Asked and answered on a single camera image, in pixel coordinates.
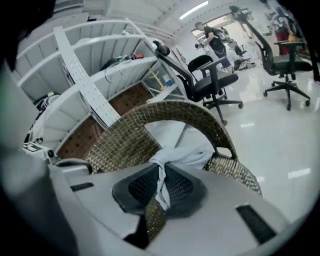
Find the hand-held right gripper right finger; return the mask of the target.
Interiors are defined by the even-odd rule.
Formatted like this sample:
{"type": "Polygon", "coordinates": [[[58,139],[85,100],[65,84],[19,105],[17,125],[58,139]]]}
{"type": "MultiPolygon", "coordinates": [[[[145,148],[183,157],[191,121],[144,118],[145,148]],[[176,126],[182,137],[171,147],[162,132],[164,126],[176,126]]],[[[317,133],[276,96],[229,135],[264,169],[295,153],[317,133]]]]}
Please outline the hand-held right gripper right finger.
{"type": "Polygon", "coordinates": [[[207,193],[190,217],[168,219],[147,250],[155,256],[236,256],[267,242],[289,226],[257,192],[224,175],[179,164],[202,181],[207,193]]]}

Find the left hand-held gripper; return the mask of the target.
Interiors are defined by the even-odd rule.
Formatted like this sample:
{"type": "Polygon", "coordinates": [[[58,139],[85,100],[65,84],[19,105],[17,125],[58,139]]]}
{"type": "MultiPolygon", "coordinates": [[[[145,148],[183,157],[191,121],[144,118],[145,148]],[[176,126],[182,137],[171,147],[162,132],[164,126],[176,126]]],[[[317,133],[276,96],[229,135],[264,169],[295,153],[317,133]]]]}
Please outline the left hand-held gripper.
{"type": "Polygon", "coordinates": [[[46,146],[34,142],[24,142],[22,149],[26,154],[62,169],[65,175],[91,175],[93,168],[86,160],[66,158],[59,160],[54,151],[46,146]]]}

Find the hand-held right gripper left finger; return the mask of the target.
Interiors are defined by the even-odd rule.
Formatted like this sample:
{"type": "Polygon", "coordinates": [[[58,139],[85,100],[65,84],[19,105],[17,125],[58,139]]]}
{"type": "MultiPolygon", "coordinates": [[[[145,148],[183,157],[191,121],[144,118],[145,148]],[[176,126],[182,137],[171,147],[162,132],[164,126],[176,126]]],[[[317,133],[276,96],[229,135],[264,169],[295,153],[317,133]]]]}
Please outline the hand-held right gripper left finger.
{"type": "Polygon", "coordinates": [[[85,174],[84,165],[50,165],[50,177],[69,223],[89,221],[127,240],[142,235],[153,240],[163,228],[163,211],[156,202],[158,166],[145,163],[99,174],[85,174]]]}

